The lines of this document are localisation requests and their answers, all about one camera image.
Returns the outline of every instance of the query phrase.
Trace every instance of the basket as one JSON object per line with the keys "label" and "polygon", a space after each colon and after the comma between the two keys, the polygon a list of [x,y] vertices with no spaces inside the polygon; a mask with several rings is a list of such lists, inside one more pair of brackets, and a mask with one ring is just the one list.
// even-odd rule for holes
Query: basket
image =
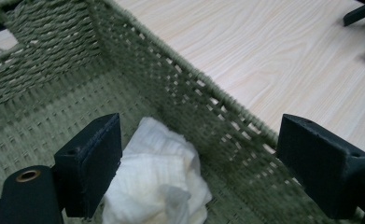
{"label": "basket", "polygon": [[51,166],[119,112],[123,146],[144,116],[195,145],[214,198],[206,223],[335,222],[273,155],[276,133],[111,0],[0,0],[0,23],[19,42],[0,53],[0,196],[10,174]]}

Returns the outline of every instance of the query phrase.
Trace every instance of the white cloth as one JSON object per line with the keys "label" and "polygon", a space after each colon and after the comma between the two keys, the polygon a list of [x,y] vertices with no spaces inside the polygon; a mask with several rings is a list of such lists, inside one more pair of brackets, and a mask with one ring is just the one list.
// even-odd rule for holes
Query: white cloth
{"label": "white cloth", "polygon": [[201,224],[211,198],[193,145],[143,118],[105,194],[103,223]]}

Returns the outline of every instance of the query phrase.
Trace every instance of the cloth fold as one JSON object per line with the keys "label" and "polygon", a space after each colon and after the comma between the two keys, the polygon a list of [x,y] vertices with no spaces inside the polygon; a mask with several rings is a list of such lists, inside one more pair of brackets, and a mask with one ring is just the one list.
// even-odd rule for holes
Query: cloth fold
{"label": "cloth fold", "polygon": [[103,223],[201,224],[211,199],[194,146],[143,118],[105,194]]}

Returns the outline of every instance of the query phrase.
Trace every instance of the light wood surface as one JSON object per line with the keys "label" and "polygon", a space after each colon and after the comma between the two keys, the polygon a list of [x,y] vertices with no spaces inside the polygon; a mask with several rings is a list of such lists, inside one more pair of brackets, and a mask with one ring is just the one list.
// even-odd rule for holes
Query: light wood surface
{"label": "light wood surface", "polygon": [[274,130],[289,113],[365,150],[365,19],[342,23],[360,3],[115,1]]}

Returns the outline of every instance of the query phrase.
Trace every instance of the woven texture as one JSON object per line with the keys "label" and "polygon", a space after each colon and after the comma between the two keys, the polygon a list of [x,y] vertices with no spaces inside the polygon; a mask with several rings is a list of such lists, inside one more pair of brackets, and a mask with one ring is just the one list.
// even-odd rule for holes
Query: woven texture
{"label": "woven texture", "polygon": [[129,12],[111,0],[3,11],[16,3],[0,0],[0,21],[19,42],[0,53],[0,195],[8,175],[52,165],[91,120],[119,112],[123,146],[144,116],[195,145],[214,195],[206,223],[335,223],[274,157],[277,135]]}

